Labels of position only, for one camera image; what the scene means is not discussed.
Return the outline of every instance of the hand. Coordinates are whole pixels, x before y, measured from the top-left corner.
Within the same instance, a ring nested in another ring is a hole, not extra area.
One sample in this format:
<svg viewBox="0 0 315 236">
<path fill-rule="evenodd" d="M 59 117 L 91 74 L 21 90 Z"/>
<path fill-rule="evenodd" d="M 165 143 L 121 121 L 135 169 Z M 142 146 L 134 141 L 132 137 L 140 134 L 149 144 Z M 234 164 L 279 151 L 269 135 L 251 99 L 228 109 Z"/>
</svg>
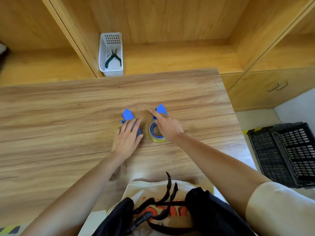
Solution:
<svg viewBox="0 0 315 236">
<path fill-rule="evenodd" d="M 120 164 L 132 155 L 143 137 L 143 134 L 137 136 L 141 121 L 142 118 L 127 120 L 116 132 L 112 153 L 119 158 Z"/>
<path fill-rule="evenodd" d="M 170 142 L 174 142 L 175 138 L 184 133 L 180 122 L 170 116 L 161 113 L 159 114 L 154 108 L 148 110 L 157 118 L 156 124 L 160 133 Z"/>
</svg>

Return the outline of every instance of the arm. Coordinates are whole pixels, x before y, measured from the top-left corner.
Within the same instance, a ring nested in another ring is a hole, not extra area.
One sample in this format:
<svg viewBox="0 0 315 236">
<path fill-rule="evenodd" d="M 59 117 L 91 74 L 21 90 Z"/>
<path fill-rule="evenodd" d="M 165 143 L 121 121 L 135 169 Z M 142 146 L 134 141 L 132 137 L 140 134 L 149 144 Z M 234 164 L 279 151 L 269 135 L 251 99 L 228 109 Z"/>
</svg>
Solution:
<svg viewBox="0 0 315 236">
<path fill-rule="evenodd" d="M 182 148 L 233 209 L 245 218 L 247 203 L 255 189 L 271 180 L 239 160 L 185 134 L 176 119 L 149 110 L 157 117 L 161 134 Z"/>
<path fill-rule="evenodd" d="M 136 136 L 141 120 L 126 121 L 116 132 L 109 156 L 46 208 L 21 236 L 78 235 L 114 170 L 131 156 L 143 137 Z"/>
</svg>

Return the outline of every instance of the forearm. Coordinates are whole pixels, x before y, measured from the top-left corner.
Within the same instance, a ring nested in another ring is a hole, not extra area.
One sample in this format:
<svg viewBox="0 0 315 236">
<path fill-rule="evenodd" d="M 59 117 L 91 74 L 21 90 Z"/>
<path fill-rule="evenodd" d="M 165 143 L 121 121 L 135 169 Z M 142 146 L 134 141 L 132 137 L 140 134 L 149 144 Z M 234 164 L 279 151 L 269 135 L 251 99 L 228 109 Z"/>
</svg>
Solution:
<svg viewBox="0 0 315 236">
<path fill-rule="evenodd" d="M 245 217 L 246 206 L 254 190 L 262 183 L 271 181 L 241 161 L 187 134 L 180 134 L 174 143 L 190 156 L 242 217 Z"/>
<path fill-rule="evenodd" d="M 77 235 L 114 170 L 120 165 L 113 155 L 103 159 L 46 210 L 21 236 Z"/>
</svg>

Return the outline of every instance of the cream t-shirt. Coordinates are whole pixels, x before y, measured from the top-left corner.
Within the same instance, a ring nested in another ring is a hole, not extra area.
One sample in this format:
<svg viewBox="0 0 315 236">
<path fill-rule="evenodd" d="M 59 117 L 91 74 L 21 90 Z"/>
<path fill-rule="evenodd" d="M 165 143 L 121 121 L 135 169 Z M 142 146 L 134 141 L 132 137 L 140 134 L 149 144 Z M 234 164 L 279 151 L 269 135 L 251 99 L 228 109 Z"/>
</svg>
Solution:
<svg viewBox="0 0 315 236">
<path fill-rule="evenodd" d="M 174 201 L 184 201 L 188 191 L 203 185 L 193 185 L 188 182 L 172 180 L 173 191 L 175 182 L 178 192 Z M 166 192 L 167 181 L 144 182 L 135 181 L 128 184 L 122 199 L 129 197 L 133 200 L 134 209 L 148 198 L 161 199 Z M 148 206 L 144 211 L 152 211 L 158 215 L 164 206 Z M 252 194 L 247 208 L 246 220 L 256 233 L 263 236 L 308 236 L 315 235 L 315 201 L 290 188 L 275 182 L 261 184 Z M 170 215 L 162 220 L 151 219 L 152 223 L 169 227 L 191 227 L 192 218 L 185 206 L 172 206 Z M 134 232 L 135 236 L 165 235 L 152 230 L 147 222 L 142 223 Z"/>
</svg>

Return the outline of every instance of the black plastic crate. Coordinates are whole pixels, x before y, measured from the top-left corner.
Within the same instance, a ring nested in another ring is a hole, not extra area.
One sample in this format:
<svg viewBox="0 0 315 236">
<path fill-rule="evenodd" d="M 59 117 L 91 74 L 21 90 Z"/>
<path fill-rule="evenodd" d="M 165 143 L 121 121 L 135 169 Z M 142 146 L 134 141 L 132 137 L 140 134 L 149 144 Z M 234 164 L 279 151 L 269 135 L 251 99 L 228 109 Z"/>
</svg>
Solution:
<svg viewBox="0 0 315 236">
<path fill-rule="evenodd" d="M 307 123 L 264 127 L 248 136 L 266 177 L 288 187 L 315 187 L 315 138 Z"/>
</svg>

